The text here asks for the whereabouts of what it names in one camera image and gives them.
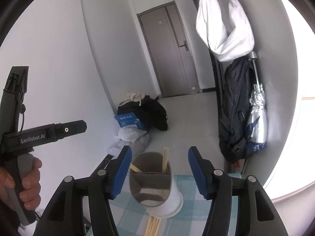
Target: brown door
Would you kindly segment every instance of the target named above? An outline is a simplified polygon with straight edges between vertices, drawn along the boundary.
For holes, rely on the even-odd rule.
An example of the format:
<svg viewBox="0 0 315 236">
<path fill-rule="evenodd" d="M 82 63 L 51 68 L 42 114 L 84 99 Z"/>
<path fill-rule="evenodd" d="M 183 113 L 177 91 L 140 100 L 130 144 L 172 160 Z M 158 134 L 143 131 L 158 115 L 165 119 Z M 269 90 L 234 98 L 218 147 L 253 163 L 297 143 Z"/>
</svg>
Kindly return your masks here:
<svg viewBox="0 0 315 236">
<path fill-rule="evenodd" d="M 193 58 L 174 4 L 140 16 L 163 97 L 199 92 Z"/>
</svg>

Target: checkered tablecloth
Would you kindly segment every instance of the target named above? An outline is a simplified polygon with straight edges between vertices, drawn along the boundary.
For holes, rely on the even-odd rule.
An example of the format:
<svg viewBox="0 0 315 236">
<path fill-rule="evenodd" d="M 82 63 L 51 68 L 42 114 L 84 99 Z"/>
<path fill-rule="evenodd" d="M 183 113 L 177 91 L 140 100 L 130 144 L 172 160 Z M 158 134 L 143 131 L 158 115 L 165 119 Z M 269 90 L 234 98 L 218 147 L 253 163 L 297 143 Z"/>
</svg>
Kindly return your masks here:
<svg viewBox="0 0 315 236">
<path fill-rule="evenodd" d="M 182 193 L 182 209 L 173 217 L 162 219 L 157 236 L 199 236 L 202 235 L 209 214 L 211 201 L 206 201 L 199 193 L 193 176 L 174 176 L 177 187 Z M 235 235 L 237 221 L 237 197 L 233 197 L 229 235 Z M 110 201 L 111 211 L 119 236 L 142 236 L 148 213 L 132 197 L 127 175 L 121 194 Z"/>
</svg>

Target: bundle of chopsticks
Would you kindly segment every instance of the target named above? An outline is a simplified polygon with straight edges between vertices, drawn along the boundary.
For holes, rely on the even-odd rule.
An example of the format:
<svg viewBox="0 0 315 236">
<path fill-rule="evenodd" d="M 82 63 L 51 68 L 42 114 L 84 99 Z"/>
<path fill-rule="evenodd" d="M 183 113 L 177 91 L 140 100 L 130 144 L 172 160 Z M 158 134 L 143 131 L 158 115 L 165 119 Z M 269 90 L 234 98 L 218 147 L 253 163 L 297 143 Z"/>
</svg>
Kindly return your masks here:
<svg viewBox="0 0 315 236">
<path fill-rule="evenodd" d="M 166 169 L 167 169 L 168 154 L 169 154 L 169 148 L 164 147 L 163 148 L 162 173 L 165 173 Z M 130 164 L 130 169 L 136 173 L 142 172 L 140 169 L 138 169 L 133 164 Z M 144 236 L 156 236 L 158 234 L 160 224 L 161 224 L 161 219 L 155 218 L 153 216 L 149 216 L 148 222 L 146 224 Z"/>
</svg>

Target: silver folded umbrella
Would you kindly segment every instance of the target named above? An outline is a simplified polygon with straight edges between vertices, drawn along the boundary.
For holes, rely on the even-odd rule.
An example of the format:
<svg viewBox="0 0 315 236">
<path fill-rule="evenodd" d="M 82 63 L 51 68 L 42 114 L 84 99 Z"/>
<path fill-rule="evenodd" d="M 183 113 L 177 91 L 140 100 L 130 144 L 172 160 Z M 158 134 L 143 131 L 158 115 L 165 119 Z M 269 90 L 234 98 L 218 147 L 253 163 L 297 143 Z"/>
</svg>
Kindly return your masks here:
<svg viewBox="0 0 315 236">
<path fill-rule="evenodd" d="M 264 149 L 267 141 L 268 121 L 267 110 L 265 109 L 266 97 L 262 84 L 259 84 L 255 60 L 256 52 L 251 52 L 248 59 L 253 62 L 257 84 L 251 93 L 249 102 L 252 109 L 246 126 L 246 143 L 249 152 L 257 152 Z"/>
</svg>

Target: hanging white cloth bag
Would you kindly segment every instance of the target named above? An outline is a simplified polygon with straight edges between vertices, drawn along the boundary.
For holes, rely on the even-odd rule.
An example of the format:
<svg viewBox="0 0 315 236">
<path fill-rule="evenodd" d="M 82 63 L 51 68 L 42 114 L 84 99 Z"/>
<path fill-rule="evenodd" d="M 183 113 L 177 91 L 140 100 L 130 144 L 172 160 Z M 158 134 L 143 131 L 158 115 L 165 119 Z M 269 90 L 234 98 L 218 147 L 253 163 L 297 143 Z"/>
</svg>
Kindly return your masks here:
<svg viewBox="0 0 315 236">
<path fill-rule="evenodd" d="M 221 62 L 244 56 L 255 45 L 252 28 L 238 0 L 229 1 L 229 18 L 233 30 L 228 36 L 218 0 L 199 1 L 196 30 Z"/>
</svg>

